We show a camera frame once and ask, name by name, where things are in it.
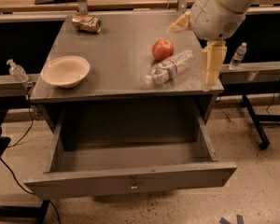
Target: gray cabinet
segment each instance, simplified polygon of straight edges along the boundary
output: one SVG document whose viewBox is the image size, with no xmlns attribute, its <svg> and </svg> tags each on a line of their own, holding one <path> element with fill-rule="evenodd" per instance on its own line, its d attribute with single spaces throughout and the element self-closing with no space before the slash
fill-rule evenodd
<svg viewBox="0 0 280 224">
<path fill-rule="evenodd" d="M 194 98 L 150 97 L 65 105 L 49 169 L 26 185 L 41 199 L 222 187 Z"/>
<path fill-rule="evenodd" d="M 31 101 L 54 131 L 44 174 L 24 180 L 39 198 L 112 195 L 222 187 L 236 169 L 220 163 L 205 129 L 220 82 L 201 86 L 200 44 L 191 31 L 169 34 L 175 11 L 93 13 L 98 35 L 77 33 L 65 20 L 49 60 L 79 55 L 91 72 L 73 89 L 41 77 Z M 143 82 L 161 37 L 175 52 L 192 49 L 195 63 L 160 86 Z"/>
</svg>

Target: plastic water bottle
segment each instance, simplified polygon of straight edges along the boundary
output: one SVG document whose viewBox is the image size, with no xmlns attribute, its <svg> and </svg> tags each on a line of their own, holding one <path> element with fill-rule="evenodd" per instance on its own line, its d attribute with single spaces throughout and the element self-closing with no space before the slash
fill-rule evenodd
<svg viewBox="0 0 280 224">
<path fill-rule="evenodd" d="M 166 58 L 165 60 L 154 64 L 146 76 L 146 84 L 162 84 L 175 77 L 193 64 L 195 55 L 190 49 Z"/>
<path fill-rule="evenodd" d="M 29 78 L 25 70 L 19 64 L 15 64 L 12 59 L 9 59 L 7 65 L 10 65 L 9 73 L 13 76 L 16 82 L 24 83 L 28 81 Z"/>
<path fill-rule="evenodd" d="M 243 42 L 241 46 L 239 46 L 236 51 L 234 52 L 231 63 L 230 63 L 230 70 L 236 70 L 236 68 L 242 62 L 246 53 L 246 42 Z"/>
</svg>

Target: white bowl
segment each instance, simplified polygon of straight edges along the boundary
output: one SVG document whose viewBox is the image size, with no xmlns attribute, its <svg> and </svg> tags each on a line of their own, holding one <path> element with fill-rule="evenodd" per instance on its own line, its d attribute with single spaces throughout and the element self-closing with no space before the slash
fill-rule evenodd
<svg viewBox="0 0 280 224">
<path fill-rule="evenodd" d="M 40 76 L 50 85 L 72 88 L 90 72 L 90 64 L 82 57 L 64 56 L 47 63 Z"/>
</svg>

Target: white bottle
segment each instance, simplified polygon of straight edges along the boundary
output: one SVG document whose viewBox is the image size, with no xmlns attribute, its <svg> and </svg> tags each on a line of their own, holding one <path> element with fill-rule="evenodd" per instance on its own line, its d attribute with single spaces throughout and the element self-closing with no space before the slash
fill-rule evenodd
<svg viewBox="0 0 280 224">
<path fill-rule="evenodd" d="M 236 68 L 240 65 L 242 62 L 244 56 L 246 53 L 246 42 L 243 42 L 241 46 L 239 46 L 236 51 L 234 52 L 231 63 L 230 63 L 230 70 L 236 70 Z"/>
<path fill-rule="evenodd" d="M 162 84 L 175 77 L 177 73 L 190 67 L 193 64 L 194 59 L 195 56 L 190 49 L 185 49 L 176 55 L 168 57 L 151 67 L 146 76 L 146 83 L 148 85 L 152 83 Z"/>
<path fill-rule="evenodd" d="M 7 65 L 10 65 L 9 73 L 13 76 L 16 82 L 24 83 L 28 81 L 29 78 L 25 70 L 19 64 L 15 64 L 12 59 L 9 59 Z"/>
</svg>

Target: speckled floor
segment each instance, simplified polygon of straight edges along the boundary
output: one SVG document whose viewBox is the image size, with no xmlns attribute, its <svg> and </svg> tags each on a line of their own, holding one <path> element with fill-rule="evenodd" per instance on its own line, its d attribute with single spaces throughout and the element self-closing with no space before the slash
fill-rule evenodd
<svg viewBox="0 0 280 224">
<path fill-rule="evenodd" d="M 251 99 L 257 113 L 267 114 L 272 95 Z M 280 100 L 275 97 L 269 108 L 280 114 Z M 16 142 L 30 126 L 27 110 L 12 110 L 3 124 L 5 136 Z M 224 218 L 244 224 L 280 224 L 280 125 L 265 125 L 271 141 L 267 150 L 259 149 L 259 136 L 240 97 L 225 97 L 216 103 L 207 130 L 219 161 L 234 161 L 238 168 L 223 188 L 182 189 L 107 197 L 52 200 L 62 223 L 220 223 Z M 6 150 L 2 159 L 20 180 L 41 174 L 49 155 L 52 134 L 44 120 L 34 123 L 27 136 Z M 8 169 L 0 162 L 0 205 L 37 206 L 36 196 L 23 192 Z M 0 223 L 34 223 L 31 219 L 4 219 Z M 58 223 L 52 206 L 45 223 Z"/>
</svg>

